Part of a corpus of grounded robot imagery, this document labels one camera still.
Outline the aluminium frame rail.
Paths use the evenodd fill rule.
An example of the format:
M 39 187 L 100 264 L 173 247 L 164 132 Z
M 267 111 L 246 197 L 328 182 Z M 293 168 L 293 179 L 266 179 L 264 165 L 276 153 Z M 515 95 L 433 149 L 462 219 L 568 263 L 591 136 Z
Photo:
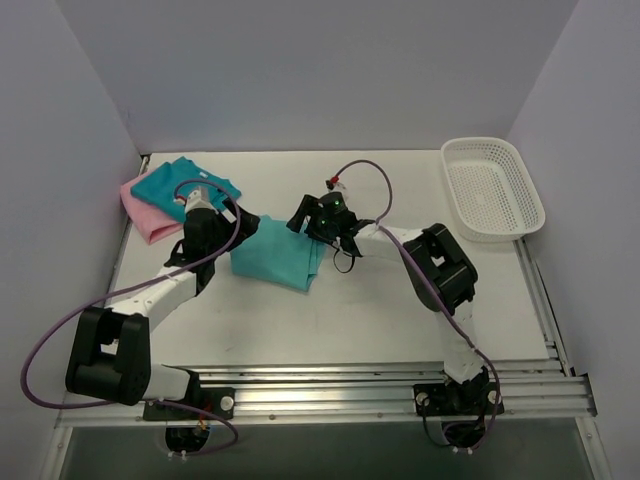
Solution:
M 389 227 L 455 224 L 436 150 L 195 152 L 229 179 L 242 206 L 290 218 L 305 194 L 339 175 L 359 216 Z M 589 383 L 569 372 L 532 261 L 522 243 L 462 248 L 479 273 L 473 318 L 478 346 L 495 363 L 506 418 L 589 417 Z M 350 264 L 328 254 L 306 293 L 235 276 L 221 258 L 207 289 L 151 334 L 155 362 L 190 368 L 208 388 L 236 390 L 239 424 L 405 421 L 413 385 L 442 380 L 434 314 L 403 265 Z

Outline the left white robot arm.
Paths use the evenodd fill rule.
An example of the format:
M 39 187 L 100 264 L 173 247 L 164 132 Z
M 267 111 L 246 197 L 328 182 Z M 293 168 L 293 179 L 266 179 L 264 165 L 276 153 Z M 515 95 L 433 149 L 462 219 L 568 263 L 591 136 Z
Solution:
M 259 216 L 242 208 L 232 215 L 229 220 L 214 208 L 190 210 L 183 238 L 154 277 L 154 285 L 106 308 L 83 310 L 65 376 L 69 392 L 129 406 L 166 400 L 166 408 L 179 419 L 200 411 L 198 375 L 153 362 L 151 333 L 206 288 L 218 256 L 257 232 Z

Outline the mint green t shirt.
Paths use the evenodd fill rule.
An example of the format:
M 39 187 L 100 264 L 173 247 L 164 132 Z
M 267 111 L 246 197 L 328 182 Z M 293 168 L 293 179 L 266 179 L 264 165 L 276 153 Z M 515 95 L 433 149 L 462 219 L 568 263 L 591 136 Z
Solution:
M 325 252 L 325 244 L 263 215 L 257 232 L 231 251 L 231 270 L 237 276 L 308 292 Z

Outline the white perforated plastic basket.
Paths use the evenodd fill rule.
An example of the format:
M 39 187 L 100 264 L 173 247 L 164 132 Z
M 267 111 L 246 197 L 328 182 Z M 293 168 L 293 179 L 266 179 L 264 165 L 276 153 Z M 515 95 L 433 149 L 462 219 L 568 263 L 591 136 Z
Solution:
M 546 214 L 518 150 L 494 137 L 447 141 L 444 184 L 461 236 L 478 243 L 516 241 L 538 232 Z

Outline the folded pink t shirt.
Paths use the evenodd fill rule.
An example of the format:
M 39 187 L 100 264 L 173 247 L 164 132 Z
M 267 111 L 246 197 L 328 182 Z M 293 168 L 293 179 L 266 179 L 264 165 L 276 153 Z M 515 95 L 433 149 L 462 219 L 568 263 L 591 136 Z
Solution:
M 170 235 L 179 232 L 182 224 L 163 213 L 157 207 L 135 198 L 131 189 L 150 175 L 145 172 L 120 187 L 120 199 L 124 209 L 141 235 L 142 239 L 152 245 Z

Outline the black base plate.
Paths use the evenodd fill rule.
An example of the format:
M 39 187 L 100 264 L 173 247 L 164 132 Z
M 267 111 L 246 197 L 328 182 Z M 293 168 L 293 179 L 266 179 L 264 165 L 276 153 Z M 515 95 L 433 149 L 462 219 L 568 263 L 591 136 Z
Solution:
M 460 385 L 457 383 L 414 384 L 416 414 L 425 417 L 491 415 L 495 404 L 490 395 L 495 384 Z
M 231 420 L 234 417 L 236 390 L 231 387 L 205 388 L 196 396 L 181 400 L 181 405 L 204 410 L 222 419 Z M 145 421 L 187 421 L 204 419 L 199 413 L 176 407 L 146 404 L 142 418 Z

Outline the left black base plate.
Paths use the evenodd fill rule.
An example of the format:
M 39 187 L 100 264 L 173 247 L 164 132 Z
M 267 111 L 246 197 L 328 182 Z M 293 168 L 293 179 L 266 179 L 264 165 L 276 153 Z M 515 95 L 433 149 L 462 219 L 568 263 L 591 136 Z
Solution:
M 205 388 L 196 396 L 181 400 L 181 405 L 204 410 L 222 419 L 231 420 L 234 417 L 236 390 L 231 387 Z M 199 413 L 176 407 L 146 404 L 142 418 L 145 421 L 187 421 L 204 419 Z

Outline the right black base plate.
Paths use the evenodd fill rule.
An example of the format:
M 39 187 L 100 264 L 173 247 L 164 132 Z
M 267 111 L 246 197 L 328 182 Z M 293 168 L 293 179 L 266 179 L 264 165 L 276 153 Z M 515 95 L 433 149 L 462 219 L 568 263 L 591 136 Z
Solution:
M 457 383 L 414 384 L 416 414 L 425 417 L 491 415 L 495 404 L 490 395 L 495 384 L 460 385 Z

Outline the folded teal t shirt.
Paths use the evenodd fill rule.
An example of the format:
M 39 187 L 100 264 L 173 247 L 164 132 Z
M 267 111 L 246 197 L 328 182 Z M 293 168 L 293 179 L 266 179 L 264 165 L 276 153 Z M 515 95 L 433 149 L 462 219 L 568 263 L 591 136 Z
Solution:
M 207 180 L 222 186 L 235 200 L 242 195 L 229 179 L 218 177 L 185 157 L 173 162 L 164 162 L 135 183 L 130 192 L 137 200 L 152 205 L 173 220 L 183 223 L 186 218 L 185 210 L 174 201 L 174 190 L 182 182 L 195 179 Z

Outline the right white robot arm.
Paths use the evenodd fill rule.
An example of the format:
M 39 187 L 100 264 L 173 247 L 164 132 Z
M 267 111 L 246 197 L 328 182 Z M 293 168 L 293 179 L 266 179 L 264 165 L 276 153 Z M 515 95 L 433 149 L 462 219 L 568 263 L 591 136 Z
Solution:
M 479 402 L 473 381 L 484 367 L 473 318 L 478 273 L 446 226 L 386 227 L 357 217 L 334 191 L 319 198 L 305 195 L 286 227 L 355 258 L 402 262 L 418 299 L 438 322 L 444 373 L 453 380 L 443 390 L 445 403 L 464 413 Z

